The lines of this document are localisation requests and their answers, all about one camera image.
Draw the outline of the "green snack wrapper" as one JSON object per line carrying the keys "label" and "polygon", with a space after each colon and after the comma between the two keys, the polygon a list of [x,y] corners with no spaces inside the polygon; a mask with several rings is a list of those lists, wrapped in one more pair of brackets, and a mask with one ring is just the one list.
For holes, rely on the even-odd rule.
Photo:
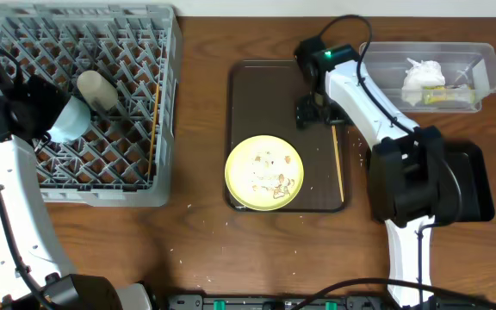
{"label": "green snack wrapper", "polygon": [[475,91],[467,84],[427,87],[422,91],[424,104],[438,102],[464,102],[471,104],[475,100]]}

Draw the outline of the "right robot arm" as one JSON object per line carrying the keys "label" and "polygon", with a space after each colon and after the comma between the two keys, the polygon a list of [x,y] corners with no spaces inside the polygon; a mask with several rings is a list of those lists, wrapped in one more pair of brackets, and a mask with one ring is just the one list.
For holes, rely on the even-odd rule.
{"label": "right robot arm", "polygon": [[424,289],[431,282],[431,231],[458,221],[463,209],[442,134],[401,113],[351,45],[328,48],[316,35],[299,44],[294,58],[309,87],[296,103],[296,126],[347,121],[361,132],[370,148],[370,206],[387,228],[387,290],[401,308],[423,305],[432,296]]}

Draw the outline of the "cream plastic cup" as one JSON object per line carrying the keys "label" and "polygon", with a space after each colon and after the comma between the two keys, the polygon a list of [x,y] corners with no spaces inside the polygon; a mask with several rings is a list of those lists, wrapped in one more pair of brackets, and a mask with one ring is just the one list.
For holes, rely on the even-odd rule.
{"label": "cream plastic cup", "polygon": [[77,78],[77,88],[88,105],[105,111],[118,103],[116,88],[97,71],[84,71]]}

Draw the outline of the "white tissue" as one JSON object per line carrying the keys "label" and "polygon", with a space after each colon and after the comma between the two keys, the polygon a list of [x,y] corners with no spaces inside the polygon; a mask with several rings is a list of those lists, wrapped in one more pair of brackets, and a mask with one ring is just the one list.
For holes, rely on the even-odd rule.
{"label": "white tissue", "polygon": [[441,65],[434,60],[416,61],[406,59],[412,67],[406,70],[401,95],[402,100],[415,106],[422,100],[422,91],[429,88],[445,86],[445,77]]}

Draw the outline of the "light blue bowl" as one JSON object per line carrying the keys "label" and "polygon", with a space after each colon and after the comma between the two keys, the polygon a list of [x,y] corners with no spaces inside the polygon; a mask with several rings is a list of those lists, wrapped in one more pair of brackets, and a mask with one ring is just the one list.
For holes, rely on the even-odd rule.
{"label": "light blue bowl", "polygon": [[51,141],[67,143],[81,137],[90,125],[90,108],[72,96],[48,131]]}

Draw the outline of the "dark brown serving tray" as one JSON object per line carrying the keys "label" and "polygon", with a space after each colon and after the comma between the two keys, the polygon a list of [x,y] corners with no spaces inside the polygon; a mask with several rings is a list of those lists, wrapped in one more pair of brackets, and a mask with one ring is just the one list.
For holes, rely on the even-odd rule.
{"label": "dark brown serving tray", "polygon": [[298,129],[295,102],[308,93],[293,60],[242,60],[229,72],[225,154],[243,140],[272,135],[287,141],[301,156],[305,176],[301,192],[279,213],[336,213],[348,206],[349,143],[345,124],[338,134],[344,203],[340,201],[331,126]]}

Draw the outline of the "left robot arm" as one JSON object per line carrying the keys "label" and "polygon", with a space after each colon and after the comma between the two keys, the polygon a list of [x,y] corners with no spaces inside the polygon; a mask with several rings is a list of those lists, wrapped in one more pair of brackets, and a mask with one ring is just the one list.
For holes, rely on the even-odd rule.
{"label": "left robot arm", "polygon": [[32,139],[53,128],[76,135],[90,110],[41,77],[0,75],[0,298],[10,309],[152,309],[140,283],[116,289],[76,273],[53,229],[37,180]]}

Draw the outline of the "yellow plate with crumbs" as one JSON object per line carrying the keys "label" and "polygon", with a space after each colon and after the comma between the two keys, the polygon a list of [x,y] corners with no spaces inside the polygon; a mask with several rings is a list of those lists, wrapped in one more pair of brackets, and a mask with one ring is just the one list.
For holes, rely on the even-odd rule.
{"label": "yellow plate with crumbs", "polygon": [[225,164],[226,188],[240,206],[274,211],[294,200],[305,171],[301,156],[287,141],[271,135],[243,140]]}

